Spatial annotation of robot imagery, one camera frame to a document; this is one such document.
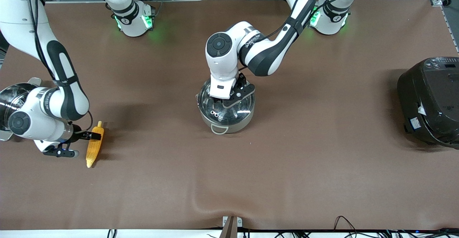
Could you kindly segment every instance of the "metal bracket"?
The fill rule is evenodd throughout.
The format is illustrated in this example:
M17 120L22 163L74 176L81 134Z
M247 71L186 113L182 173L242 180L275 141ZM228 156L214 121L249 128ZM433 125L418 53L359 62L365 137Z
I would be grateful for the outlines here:
M236 84L232 89L232 95L229 99L220 99L223 102L223 107L228 109L233 105L239 103L241 100L245 99L247 96L250 96L255 92L254 84L247 85L246 76L243 73L239 73L239 77L236 80Z
M431 5L434 6L434 7L443 6L443 3L442 3L441 0L437 0L437 1L429 0L429 1L431 1Z
M242 227L242 219L236 216L223 217L223 230L220 238L237 238L237 228Z

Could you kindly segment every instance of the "floor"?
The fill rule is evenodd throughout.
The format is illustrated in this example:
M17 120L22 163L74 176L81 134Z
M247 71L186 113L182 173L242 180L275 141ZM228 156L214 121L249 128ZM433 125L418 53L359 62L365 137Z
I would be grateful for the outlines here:
M61 1L102 1L102 0L61 0ZM452 0L452 4L449 6L444 7L444 13L446 15L446 18L449 21L449 25L451 27L451 31L453 35L459 37L459 0ZM3 55L0 52L0 67L1 63L3 61ZM120 230L119 231L119 236L120 237L218 237L220 234L219 231L213 230L213 231L167 231L167 230ZM79 237L85 237L85 238L90 238L90 237L104 237L107 235L107 230L54 230L54 231L0 231L0 236L4 238L22 238L22 237L74 237L74 238L79 238ZM259 233L259 234L253 234L253 237L274 237L276 236L276 233ZM340 233L333 233L331 234L324 234L320 235L311 235L311 237L314 236L314 238L320 238L320 237L336 237L336 238L342 238L346 236L346 233L340 234Z

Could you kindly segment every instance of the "brown table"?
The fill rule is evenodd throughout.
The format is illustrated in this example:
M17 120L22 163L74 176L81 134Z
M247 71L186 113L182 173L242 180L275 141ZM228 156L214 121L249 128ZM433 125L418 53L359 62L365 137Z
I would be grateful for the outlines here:
M254 118L218 136L195 104L209 77L205 41L242 20L270 33L289 8L162 6L139 38L117 31L103 4L46 6L106 135L93 169L85 141L75 159L41 155L30 140L0 144L0 229L211 228L223 215L257 229L330 229L338 215L359 229L459 225L459 152L405 135L395 91L420 60L457 56L440 8L357 0L341 32L304 31L271 77L246 70ZM0 87L32 76L49 79L10 48Z

